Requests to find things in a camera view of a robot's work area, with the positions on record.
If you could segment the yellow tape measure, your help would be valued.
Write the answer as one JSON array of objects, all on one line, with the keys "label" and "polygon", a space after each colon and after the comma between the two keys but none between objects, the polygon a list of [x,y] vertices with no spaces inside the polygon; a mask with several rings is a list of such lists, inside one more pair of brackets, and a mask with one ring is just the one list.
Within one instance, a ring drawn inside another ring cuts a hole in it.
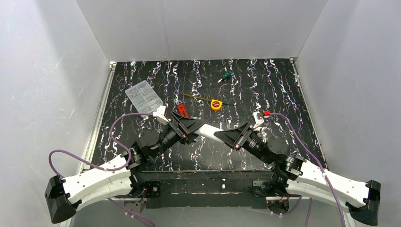
[{"label": "yellow tape measure", "polygon": [[219,111],[219,110],[221,110],[222,107],[223,107],[224,105],[227,105],[227,106],[236,106],[236,104],[233,104],[233,103],[225,103],[225,102],[220,101],[220,100],[217,100],[217,99],[205,98],[205,97],[194,96],[194,95],[189,95],[189,94],[183,94],[183,95],[186,96],[186,97],[191,97],[191,98],[195,98],[195,99],[200,99],[200,100],[209,101],[210,108],[211,108],[213,111]]}]

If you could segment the red adjustable wrench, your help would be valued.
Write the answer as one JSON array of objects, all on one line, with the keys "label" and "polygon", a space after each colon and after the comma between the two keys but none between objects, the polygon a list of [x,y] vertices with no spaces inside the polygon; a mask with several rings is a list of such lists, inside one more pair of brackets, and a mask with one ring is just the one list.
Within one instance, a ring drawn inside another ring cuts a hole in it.
[{"label": "red adjustable wrench", "polygon": [[176,106],[177,106],[178,113],[179,113],[182,117],[189,118],[189,114],[188,114],[188,112],[187,112],[187,110],[186,110],[186,108],[185,108],[185,105],[184,105],[184,103],[183,103],[182,101],[178,100],[178,101],[176,102]]}]

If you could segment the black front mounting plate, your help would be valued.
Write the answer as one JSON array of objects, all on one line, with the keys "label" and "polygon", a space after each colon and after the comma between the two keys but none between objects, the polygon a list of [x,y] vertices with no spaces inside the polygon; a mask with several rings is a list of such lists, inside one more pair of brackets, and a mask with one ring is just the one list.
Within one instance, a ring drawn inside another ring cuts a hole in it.
[{"label": "black front mounting plate", "polygon": [[147,188],[147,209],[173,207],[270,208],[271,201],[289,207],[296,195],[268,192],[273,179],[269,170],[144,171],[135,174]]}]

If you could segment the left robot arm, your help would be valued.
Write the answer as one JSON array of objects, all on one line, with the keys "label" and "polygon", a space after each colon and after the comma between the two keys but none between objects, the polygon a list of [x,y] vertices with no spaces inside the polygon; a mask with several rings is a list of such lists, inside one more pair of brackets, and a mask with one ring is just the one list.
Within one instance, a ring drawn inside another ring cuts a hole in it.
[{"label": "left robot arm", "polygon": [[[152,117],[164,125],[162,132],[145,130],[131,147],[122,145],[123,153],[97,166],[65,150],[54,150],[49,156],[49,164],[55,176],[49,179],[45,199],[53,224],[72,218],[80,209],[115,196],[139,191],[147,196],[151,187],[140,181],[138,173],[152,165],[155,158],[165,153],[176,143],[191,144],[198,136],[212,135],[202,119],[187,118],[173,113],[167,119],[163,113],[154,112]],[[54,167],[52,156],[63,153],[73,157],[92,169],[73,176],[64,177]]]}]

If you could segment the clear plastic screw box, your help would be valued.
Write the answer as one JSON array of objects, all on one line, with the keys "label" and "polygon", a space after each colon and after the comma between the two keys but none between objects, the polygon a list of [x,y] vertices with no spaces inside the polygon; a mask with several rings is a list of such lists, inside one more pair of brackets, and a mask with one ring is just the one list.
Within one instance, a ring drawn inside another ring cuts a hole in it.
[{"label": "clear plastic screw box", "polygon": [[138,113],[152,113],[164,105],[162,99],[145,80],[125,90],[125,94]]}]

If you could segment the green handled screwdriver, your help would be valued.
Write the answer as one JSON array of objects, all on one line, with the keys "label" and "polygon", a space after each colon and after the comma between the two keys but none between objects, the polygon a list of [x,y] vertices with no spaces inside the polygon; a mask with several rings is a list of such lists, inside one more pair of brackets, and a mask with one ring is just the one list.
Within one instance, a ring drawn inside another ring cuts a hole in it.
[{"label": "green handled screwdriver", "polygon": [[226,71],[222,77],[220,78],[220,80],[218,81],[218,83],[227,80],[228,78],[230,78],[233,75],[233,73],[231,71]]}]

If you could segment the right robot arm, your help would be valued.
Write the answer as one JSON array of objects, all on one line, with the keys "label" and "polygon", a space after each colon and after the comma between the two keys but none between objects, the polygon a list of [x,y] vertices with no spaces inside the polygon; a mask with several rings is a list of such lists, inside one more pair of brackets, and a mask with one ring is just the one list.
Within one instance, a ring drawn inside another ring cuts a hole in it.
[{"label": "right robot arm", "polygon": [[232,149],[243,148],[262,162],[271,164],[276,177],[273,190],[282,189],[289,194],[333,203],[358,222],[378,225],[379,182],[355,181],[322,169],[290,153],[290,147],[282,137],[270,136],[263,140],[248,123],[233,130],[217,131],[214,136]]}]

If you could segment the white remote control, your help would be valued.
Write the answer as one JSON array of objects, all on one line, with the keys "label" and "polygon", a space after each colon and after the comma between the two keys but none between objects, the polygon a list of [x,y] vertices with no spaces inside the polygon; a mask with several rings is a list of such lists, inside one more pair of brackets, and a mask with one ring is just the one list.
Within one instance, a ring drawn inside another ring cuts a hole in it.
[{"label": "white remote control", "polygon": [[219,132],[219,131],[223,131],[223,130],[220,128],[211,126],[209,124],[204,124],[200,128],[198,128],[194,133],[199,136],[202,136],[202,137],[205,137],[205,138],[211,139],[213,141],[224,144],[223,140],[219,139],[218,137],[216,137],[214,135],[215,132]]}]

